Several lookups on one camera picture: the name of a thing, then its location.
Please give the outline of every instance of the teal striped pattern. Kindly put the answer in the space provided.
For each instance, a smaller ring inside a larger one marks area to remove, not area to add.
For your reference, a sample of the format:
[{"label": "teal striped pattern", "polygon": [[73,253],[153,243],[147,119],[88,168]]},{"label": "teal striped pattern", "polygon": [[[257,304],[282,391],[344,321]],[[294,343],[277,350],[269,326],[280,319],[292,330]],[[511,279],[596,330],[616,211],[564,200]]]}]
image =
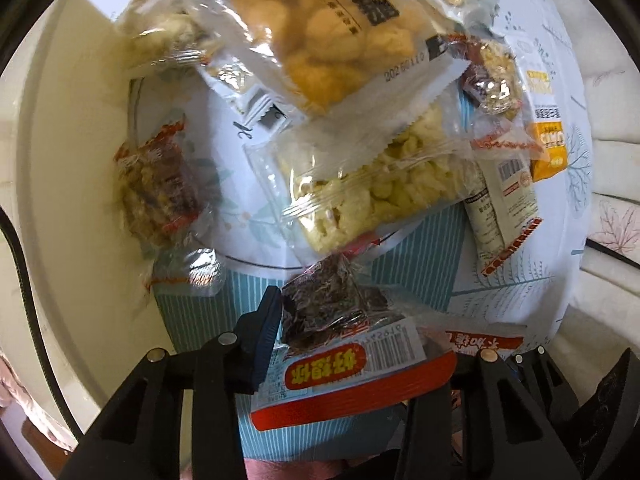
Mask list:
[{"label": "teal striped pattern", "polygon": [[393,250],[373,261],[371,279],[402,285],[423,303],[445,312],[458,271],[465,225],[461,203],[428,216]]},{"label": "teal striped pattern", "polygon": [[[405,240],[373,262],[373,280],[402,285],[432,308],[446,310],[465,218],[462,204],[425,218]],[[154,295],[176,351],[184,352],[232,330],[238,317],[255,310],[268,285],[281,286],[282,282],[229,272],[222,291],[213,298],[168,294],[167,288],[154,290]],[[242,452],[259,460],[340,460],[378,454],[386,449],[400,421],[391,407],[295,428],[257,431],[250,420],[250,397],[236,396],[236,404]]]}]

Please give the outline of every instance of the dried meat snack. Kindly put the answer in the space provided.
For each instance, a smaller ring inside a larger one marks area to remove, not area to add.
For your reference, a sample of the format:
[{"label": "dried meat snack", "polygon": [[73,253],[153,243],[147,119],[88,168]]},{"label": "dried meat snack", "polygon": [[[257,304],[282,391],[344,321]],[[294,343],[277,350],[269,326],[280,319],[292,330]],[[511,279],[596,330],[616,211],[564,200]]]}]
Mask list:
[{"label": "dried meat snack", "polygon": [[282,342],[304,350],[366,320],[364,302],[342,254],[332,254],[282,287]]},{"label": "dried meat snack", "polygon": [[118,186],[129,231],[155,247],[171,247],[203,211],[193,173],[175,142],[184,120],[137,150],[123,144],[115,155]]}]

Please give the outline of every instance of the snack pile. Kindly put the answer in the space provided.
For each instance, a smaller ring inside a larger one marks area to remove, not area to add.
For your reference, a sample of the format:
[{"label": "snack pile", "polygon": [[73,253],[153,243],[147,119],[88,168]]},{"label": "snack pile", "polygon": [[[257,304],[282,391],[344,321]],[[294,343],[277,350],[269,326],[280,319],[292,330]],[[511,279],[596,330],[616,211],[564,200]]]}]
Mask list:
[{"label": "snack pile", "polygon": [[[567,165],[561,113],[526,34],[492,33],[497,8],[132,0],[118,19],[134,77],[198,73],[244,134],[271,117],[262,142],[238,138],[303,270],[282,287],[281,337],[252,401],[259,430],[401,402],[445,384],[456,352],[506,356],[522,343],[526,327],[434,312],[357,271],[380,238],[454,204],[466,209],[484,276],[543,221],[534,183]],[[114,158],[118,198],[153,257],[148,287],[214,296],[226,271],[211,235],[220,211],[198,180],[188,126],[183,117],[138,140],[130,124]]]}]

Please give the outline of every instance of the fried snack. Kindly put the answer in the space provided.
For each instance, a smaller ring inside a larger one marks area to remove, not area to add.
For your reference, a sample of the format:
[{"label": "fried snack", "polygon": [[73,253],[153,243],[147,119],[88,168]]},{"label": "fried snack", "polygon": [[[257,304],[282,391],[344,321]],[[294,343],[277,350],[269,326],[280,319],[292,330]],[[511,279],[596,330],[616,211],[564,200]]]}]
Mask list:
[{"label": "fried snack", "polygon": [[431,105],[360,170],[329,181],[295,179],[292,206],[285,215],[296,216],[311,248],[327,254],[381,224],[398,222],[440,201],[465,198],[467,162],[439,149],[444,140],[442,110]]},{"label": "fried snack", "polygon": [[411,32],[393,23],[383,23],[369,31],[362,56],[363,65],[372,72],[380,72],[415,55]]},{"label": "fried snack", "polygon": [[320,9],[306,24],[306,49],[316,58],[329,62],[358,59],[365,46],[364,34],[352,34],[329,9]]},{"label": "fried snack", "polygon": [[355,66],[314,61],[305,50],[287,58],[284,67],[296,87],[322,113],[364,86],[368,76]]},{"label": "fried snack", "polygon": [[206,34],[182,0],[132,0],[118,19],[130,39],[127,64],[153,65],[164,60],[199,60],[212,54],[219,41]]}]

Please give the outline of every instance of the yellow package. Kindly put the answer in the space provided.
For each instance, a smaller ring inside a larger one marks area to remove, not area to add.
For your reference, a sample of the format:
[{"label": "yellow package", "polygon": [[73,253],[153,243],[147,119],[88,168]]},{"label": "yellow package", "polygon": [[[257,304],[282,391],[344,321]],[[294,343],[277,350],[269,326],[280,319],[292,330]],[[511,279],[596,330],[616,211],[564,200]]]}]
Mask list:
[{"label": "yellow package", "polygon": [[522,81],[522,111],[527,133],[543,146],[548,155],[547,160],[531,161],[531,176],[537,182],[566,168],[567,152],[562,117],[549,74],[535,45],[525,34],[510,35],[506,39],[515,54],[516,67]]},{"label": "yellow package", "polygon": [[436,102],[370,164],[329,179],[318,178],[314,167],[292,168],[285,132],[249,153],[300,261],[367,244],[395,230],[389,225],[466,198],[469,143],[447,135],[446,121]]},{"label": "yellow package", "polygon": [[[418,0],[193,0],[192,7],[265,85],[311,116],[370,83],[390,98],[444,52],[443,43],[428,42],[436,31]],[[371,99],[368,92],[349,106],[371,108]]]}]

